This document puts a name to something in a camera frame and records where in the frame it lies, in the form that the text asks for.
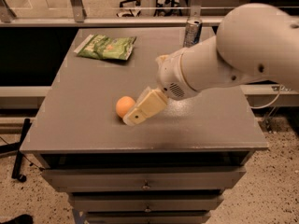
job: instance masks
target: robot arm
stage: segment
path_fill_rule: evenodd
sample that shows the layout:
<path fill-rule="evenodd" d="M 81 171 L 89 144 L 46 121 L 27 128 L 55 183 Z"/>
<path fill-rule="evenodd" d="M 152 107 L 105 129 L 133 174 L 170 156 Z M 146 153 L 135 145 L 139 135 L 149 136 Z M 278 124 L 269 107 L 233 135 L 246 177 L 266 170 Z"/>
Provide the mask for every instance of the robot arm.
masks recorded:
<path fill-rule="evenodd" d="M 275 7 L 244 5 L 223 19 L 216 36 L 157 62 L 158 89 L 140 96 L 123 119 L 129 125 L 159 113 L 168 98 L 205 89 L 272 80 L 299 91 L 299 21 Z"/>

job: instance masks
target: drawer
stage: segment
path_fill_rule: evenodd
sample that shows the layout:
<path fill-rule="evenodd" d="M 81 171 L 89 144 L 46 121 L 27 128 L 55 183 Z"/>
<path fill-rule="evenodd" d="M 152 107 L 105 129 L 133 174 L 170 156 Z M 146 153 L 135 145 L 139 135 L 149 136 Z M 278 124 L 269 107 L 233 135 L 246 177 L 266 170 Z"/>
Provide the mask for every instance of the drawer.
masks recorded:
<path fill-rule="evenodd" d="M 136 191 L 231 189 L 245 167 L 46 170 L 44 178 L 57 191 Z"/>
<path fill-rule="evenodd" d="M 158 212 L 158 213 L 87 213 L 90 224 L 198 224 L 206 223 L 209 212 Z"/>
<path fill-rule="evenodd" d="M 214 210 L 223 201 L 204 191 L 150 191 L 70 195 L 69 202 L 83 212 L 160 212 Z"/>

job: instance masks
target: drawer handle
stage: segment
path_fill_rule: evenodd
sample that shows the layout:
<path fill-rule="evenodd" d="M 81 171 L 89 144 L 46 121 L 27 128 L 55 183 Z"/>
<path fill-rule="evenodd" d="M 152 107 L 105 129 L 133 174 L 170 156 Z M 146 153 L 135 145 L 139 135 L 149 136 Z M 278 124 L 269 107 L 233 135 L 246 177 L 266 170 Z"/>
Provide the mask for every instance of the drawer handle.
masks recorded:
<path fill-rule="evenodd" d="M 150 185 L 149 185 L 147 180 L 144 182 L 144 185 L 142 186 L 142 189 L 143 190 L 149 190 L 150 189 Z"/>
<path fill-rule="evenodd" d="M 151 209 L 149 206 L 147 206 L 147 208 L 144 210 L 145 213 L 150 213 L 151 212 Z"/>

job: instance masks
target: terrazzo floor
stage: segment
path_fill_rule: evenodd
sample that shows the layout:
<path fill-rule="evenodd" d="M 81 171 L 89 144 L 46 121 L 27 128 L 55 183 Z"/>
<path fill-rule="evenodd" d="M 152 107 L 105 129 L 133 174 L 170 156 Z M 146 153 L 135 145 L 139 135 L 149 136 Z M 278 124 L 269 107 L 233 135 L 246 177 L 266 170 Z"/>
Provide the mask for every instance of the terrazzo floor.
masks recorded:
<path fill-rule="evenodd" d="M 224 202 L 206 224 L 299 223 L 299 136 L 284 116 L 275 117 L 272 124 L 273 133 L 263 131 L 269 149 L 247 162 L 247 173 L 224 192 Z M 19 134 L 0 136 L 9 143 L 20 138 Z M 38 164 L 34 157 L 28 159 Z M 74 224 L 67 195 L 49 186 L 28 161 L 21 168 L 27 175 L 25 183 L 10 178 L 14 160 L 15 156 L 0 158 L 0 223 L 29 214 L 35 224 Z"/>

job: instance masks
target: table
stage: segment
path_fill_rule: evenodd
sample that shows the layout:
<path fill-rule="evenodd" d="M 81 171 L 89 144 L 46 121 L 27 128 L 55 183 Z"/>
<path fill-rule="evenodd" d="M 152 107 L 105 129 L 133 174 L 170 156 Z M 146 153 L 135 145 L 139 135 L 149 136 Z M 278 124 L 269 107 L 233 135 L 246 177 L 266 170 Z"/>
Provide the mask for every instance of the table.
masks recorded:
<path fill-rule="evenodd" d="M 137 36 L 129 61 L 77 57 L 90 34 Z M 204 28 L 201 40 L 212 35 Z M 78 31 L 21 152 L 43 163 L 44 178 L 90 223 L 204 223 L 250 156 L 267 149 L 238 87 L 170 101 L 134 127 L 117 117 L 120 97 L 156 87 L 155 58 L 183 37 L 182 27 Z"/>

